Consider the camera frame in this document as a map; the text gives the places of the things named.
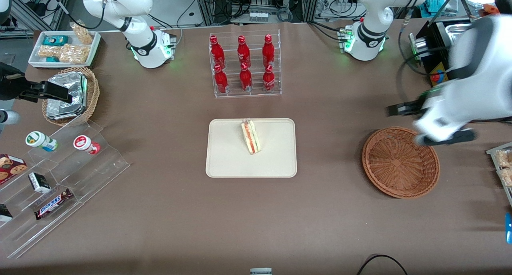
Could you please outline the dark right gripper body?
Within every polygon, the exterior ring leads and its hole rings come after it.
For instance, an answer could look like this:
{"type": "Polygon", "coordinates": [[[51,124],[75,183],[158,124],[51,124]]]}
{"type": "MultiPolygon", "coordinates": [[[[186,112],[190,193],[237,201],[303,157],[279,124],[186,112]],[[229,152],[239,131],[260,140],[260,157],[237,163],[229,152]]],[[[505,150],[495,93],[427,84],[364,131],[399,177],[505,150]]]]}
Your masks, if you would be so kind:
{"type": "Polygon", "coordinates": [[[22,71],[10,65],[0,63],[0,100],[26,100],[38,102],[40,96],[36,88],[39,83],[27,80],[22,71]]]}

